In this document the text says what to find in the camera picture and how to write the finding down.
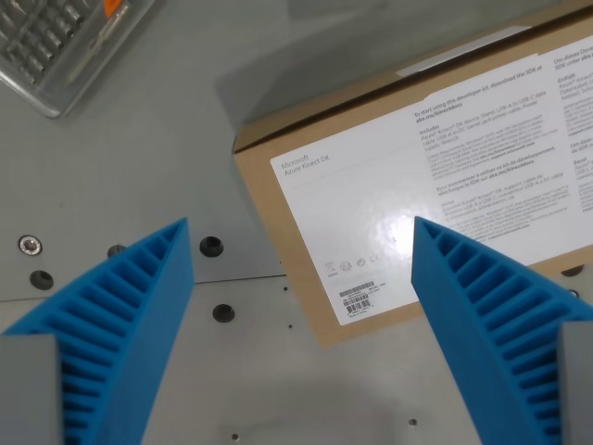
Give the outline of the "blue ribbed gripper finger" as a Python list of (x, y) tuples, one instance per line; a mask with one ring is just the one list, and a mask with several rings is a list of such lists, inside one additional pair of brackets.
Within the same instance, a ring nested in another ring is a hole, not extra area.
[(194, 285), (188, 221), (180, 219), (6, 330), (57, 341), (64, 443), (141, 443)]
[(561, 326), (592, 307), (521, 263), (422, 217), (411, 284), (485, 444), (562, 440)]

